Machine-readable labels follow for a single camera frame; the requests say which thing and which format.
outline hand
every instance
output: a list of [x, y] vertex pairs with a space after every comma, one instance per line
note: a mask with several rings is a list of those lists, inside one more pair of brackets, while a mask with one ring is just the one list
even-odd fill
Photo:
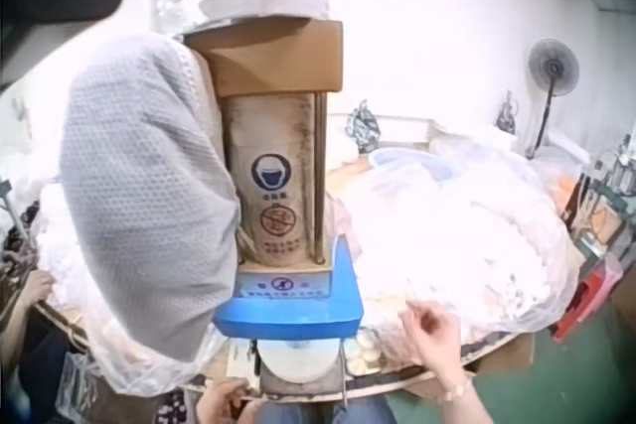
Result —
[[406, 305], [407, 310], [399, 317], [422, 363], [437, 374], [442, 384], [452, 385], [460, 379], [463, 382], [459, 319], [436, 302], [407, 301]]
[[46, 300], [53, 290], [54, 283], [56, 283], [56, 280], [49, 272], [44, 270], [32, 271], [27, 277], [27, 283], [25, 283], [22, 292], [20, 292], [18, 304], [25, 307], [25, 309], [29, 309], [40, 300]]
[[[234, 422], [232, 408], [239, 409], [240, 399], [247, 394], [247, 381], [230, 379], [214, 387], [206, 384], [206, 391], [197, 403], [199, 424], [225, 424]], [[238, 424], [253, 424], [260, 401], [250, 402], [240, 414]]]

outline green floor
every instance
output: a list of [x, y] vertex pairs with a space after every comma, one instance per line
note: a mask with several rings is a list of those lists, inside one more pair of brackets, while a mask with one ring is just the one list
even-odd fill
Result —
[[[635, 344], [614, 307], [606, 305], [563, 345], [538, 333], [530, 368], [479, 376], [475, 385], [498, 424], [636, 422]], [[389, 400], [399, 424], [441, 422], [433, 406], [407, 392]]]

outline gray bubble wrap cover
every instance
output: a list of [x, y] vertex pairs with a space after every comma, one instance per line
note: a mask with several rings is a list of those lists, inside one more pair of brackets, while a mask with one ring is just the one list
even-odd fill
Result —
[[158, 35], [120, 38], [67, 115], [62, 182], [92, 277], [130, 338], [193, 359], [232, 295], [239, 223], [205, 63]]

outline round pad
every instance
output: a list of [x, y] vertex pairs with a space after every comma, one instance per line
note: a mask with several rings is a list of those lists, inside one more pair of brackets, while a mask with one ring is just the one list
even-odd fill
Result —
[[327, 374], [338, 358], [340, 340], [258, 340], [257, 346], [262, 362], [273, 374], [285, 381], [302, 384]]
[[570, 93], [578, 83], [578, 61], [573, 51], [565, 44], [551, 39], [538, 42], [530, 52], [530, 73], [537, 86], [550, 89], [551, 78], [555, 78], [554, 95]]

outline wrist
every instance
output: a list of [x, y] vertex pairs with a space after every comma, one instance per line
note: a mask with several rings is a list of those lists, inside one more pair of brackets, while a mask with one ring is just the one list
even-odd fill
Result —
[[435, 374], [437, 374], [437, 379], [439, 379], [444, 391], [451, 391], [457, 386], [463, 386], [466, 383], [466, 373], [461, 366], [461, 362], [441, 369]]
[[31, 304], [29, 304], [29, 302], [27, 301], [27, 299], [24, 297], [24, 294], [20, 294], [18, 296], [18, 299], [16, 300], [16, 305], [13, 308], [14, 312], [22, 312], [22, 313], [26, 313], [29, 309], [31, 308]]

